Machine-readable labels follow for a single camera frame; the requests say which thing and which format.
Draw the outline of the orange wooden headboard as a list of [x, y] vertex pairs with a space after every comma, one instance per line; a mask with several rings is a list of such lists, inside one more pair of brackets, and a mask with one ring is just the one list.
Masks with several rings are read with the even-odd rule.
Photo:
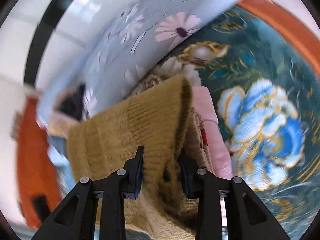
[[[319, 72], [319, 39], [300, 20], [269, 0], [242, 0], [237, 6], [268, 23]], [[37, 97], [26, 96], [23, 110], [16, 113], [18, 203], [27, 226], [32, 229], [41, 225], [32, 198], [48, 197], [51, 210], [60, 200], [56, 169], [47, 156], [46, 135], [36, 124], [36, 104]]]

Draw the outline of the blue floral duvet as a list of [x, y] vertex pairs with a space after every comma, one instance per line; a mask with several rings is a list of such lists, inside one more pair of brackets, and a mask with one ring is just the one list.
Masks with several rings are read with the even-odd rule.
[[120, 102], [170, 51], [238, 1], [136, 0], [52, 81], [37, 105], [37, 122], [47, 128], [54, 101], [79, 84], [87, 116]]

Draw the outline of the pink sweater with yellow letters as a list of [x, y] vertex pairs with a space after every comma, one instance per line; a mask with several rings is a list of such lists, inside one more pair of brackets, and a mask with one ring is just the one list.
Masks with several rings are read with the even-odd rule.
[[67, 88], [60, 92], [53, 103], [52, 112], [49, 116], [47, 132], [49, 135], [67, 139], [68, 131], [80, 121], [65, 115], [57, 110], [64, 97], [76, 87]]

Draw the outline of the teal floral bed sheet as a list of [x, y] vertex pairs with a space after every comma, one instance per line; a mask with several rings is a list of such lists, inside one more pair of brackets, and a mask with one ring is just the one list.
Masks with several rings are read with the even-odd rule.
[[208, 88], [232, 171], [291, 239], [319, 210], [319, 80], [270, 25], [239, 7], [172, 51]]

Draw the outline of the pink folded garment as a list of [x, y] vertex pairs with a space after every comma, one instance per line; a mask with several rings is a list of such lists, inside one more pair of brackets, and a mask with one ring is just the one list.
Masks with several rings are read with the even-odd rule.
[[231, 157], [219, 129], [219, 121], [207, 87], [194, 86], [193, 107], [202, 116], [214, 174], [223, 179], [233, 177]]

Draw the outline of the white glossy wardrobe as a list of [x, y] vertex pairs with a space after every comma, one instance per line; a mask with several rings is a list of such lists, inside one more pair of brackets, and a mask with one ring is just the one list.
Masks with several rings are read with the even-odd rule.
[[44, 89], [134, 0], [1, 0], [1, 76]]

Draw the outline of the black garment pile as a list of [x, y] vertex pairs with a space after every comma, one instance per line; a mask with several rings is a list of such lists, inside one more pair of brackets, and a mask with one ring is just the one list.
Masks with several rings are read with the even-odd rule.
[[80, 121], [82, 117], [82, 110], [84, 109], [84, 92], [84, 84], [81, 84], [78, 87], [74, 88], [64, 97], [57, 110], [67, 116], [70, 116], [71, 118]]

